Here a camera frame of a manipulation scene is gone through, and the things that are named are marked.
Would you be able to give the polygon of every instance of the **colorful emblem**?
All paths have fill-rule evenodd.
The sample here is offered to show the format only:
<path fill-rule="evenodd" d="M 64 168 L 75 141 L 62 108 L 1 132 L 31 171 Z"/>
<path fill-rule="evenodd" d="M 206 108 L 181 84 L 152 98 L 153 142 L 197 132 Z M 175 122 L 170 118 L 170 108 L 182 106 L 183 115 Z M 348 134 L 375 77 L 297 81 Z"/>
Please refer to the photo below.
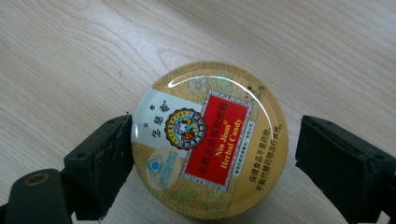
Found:
<path fill-rule="evenodd" d="M 178 149 L 189 150 L 198 146 L 205 137 L 205 121 L 193 109 L 183 108 L 169 115 L 165 123 L 166 139 Z"/>

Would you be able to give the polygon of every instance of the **red label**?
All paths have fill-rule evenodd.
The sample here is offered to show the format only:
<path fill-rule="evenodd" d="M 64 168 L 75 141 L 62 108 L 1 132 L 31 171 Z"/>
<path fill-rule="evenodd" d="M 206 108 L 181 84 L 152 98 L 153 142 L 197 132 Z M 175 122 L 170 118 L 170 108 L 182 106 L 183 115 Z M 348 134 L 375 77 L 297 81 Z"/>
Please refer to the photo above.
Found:
<path fill-rule="evenodd" d="M 206 136 L 191 152 L 185 173 L 225 185 L 248 107 L 211 95 L 205 109 Z"/>

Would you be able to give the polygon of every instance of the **gold tin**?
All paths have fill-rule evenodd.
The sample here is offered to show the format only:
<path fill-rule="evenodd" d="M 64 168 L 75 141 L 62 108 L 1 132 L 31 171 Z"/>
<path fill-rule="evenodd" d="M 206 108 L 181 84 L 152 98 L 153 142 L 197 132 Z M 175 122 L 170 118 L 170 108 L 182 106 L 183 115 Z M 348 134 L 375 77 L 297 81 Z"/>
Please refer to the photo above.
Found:
<path fill-rule="evenodd" d="M 248 210 L 274 187 L 288 155 L 275 96 L 227 63 L 190 63 L 155 82 L 132 131 L 140 178 L 160 202 L 189 217 Z"/>

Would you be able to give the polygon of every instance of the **light wood tabletop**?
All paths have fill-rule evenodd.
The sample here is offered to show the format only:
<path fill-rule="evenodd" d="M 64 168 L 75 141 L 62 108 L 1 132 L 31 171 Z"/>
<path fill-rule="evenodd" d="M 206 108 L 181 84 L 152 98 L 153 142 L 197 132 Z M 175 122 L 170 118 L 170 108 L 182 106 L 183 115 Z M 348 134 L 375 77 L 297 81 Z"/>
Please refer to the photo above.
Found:
<path fill-rule="evenodd" d="M 183 217 L 132 170 L 101 223 L 346 223 L 295 166 L 301 118 L 330 120 L 396 157 L 396 1 L 0 1 L 0 204 L 185 63 L 260 77 L 289 126 L 275 188 L 242 215 Z"/>

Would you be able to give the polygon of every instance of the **black plastic part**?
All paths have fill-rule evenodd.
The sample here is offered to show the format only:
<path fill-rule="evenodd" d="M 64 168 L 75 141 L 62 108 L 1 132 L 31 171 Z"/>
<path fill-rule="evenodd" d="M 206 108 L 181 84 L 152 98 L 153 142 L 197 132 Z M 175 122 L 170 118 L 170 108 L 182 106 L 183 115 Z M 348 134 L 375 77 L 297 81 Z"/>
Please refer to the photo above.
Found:
<path fill-rule="evenodd" d="M 6 224 L 72 223 L 59 172 L 53 169 L 36 171 L 17 180 L 8 204 L 3 206 Z"/>
<path fill-rule="evenodd" d="M 111 119 L 64 158 L 68 211 L 78 220 L 99 220 L 114 203 L 134 165 L 131 128 L 131 115 Z"/>
<path fill-rule="evenodd" d="M 296 160 L 347 222 L 376 222 L 381 210 L 395 218 L 396 159 L 381 149 L 325 119 L 303 116 Z"/>

